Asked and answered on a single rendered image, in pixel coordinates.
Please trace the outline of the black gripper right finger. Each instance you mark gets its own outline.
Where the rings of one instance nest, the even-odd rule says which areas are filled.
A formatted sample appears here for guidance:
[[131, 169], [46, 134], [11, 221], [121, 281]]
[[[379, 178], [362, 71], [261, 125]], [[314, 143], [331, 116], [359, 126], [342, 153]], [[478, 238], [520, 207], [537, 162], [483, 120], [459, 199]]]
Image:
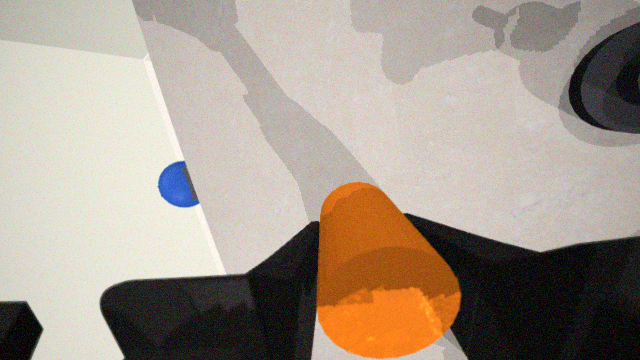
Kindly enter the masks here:
[[640, 236], [538, 252], [403, 215], [459, 281], [468, 360], [577, 360], [601, 296], [640, 285]]

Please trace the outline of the orange knob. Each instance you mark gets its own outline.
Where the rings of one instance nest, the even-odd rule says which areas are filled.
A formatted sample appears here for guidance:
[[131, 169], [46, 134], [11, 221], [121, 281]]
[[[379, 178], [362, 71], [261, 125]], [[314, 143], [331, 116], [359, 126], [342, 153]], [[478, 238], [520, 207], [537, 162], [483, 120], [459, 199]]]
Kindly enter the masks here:
[[449, 265], [378, 187], [332, 191], [320, 214], [318, 320], [348, 353], [413, 354], [438, 340], [460, 309]]

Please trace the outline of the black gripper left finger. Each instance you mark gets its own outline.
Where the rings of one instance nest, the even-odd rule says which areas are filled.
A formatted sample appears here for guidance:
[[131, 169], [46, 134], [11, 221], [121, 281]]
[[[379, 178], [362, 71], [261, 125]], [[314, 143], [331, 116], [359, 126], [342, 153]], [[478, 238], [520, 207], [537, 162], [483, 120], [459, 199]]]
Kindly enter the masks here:
[[311, 360], [319, 221], [246, 274], [132, 279], [100, 310], [122, 354], [134, 349], [241, 348], [250, 360]]

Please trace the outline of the black round pedestal with silver shaft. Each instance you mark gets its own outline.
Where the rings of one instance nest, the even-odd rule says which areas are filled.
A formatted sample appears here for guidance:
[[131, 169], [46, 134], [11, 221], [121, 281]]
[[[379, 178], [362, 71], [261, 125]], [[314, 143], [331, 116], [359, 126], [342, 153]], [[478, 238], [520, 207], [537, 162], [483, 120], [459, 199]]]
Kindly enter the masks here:
[[640, 22], [597, 44], [572, 75], [569, 102], [582, 120], [640, 134]]

